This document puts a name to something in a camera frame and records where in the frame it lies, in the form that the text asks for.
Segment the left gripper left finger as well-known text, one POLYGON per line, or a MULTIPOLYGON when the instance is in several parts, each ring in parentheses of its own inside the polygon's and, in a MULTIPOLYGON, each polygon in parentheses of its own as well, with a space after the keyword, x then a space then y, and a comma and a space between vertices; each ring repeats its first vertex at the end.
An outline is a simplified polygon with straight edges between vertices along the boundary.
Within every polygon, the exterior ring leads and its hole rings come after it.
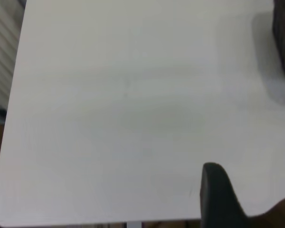
POLYGON ((225 169, 213 162, 202 167, 200 187, 202 228, 249 228, 244 213, 225 169))

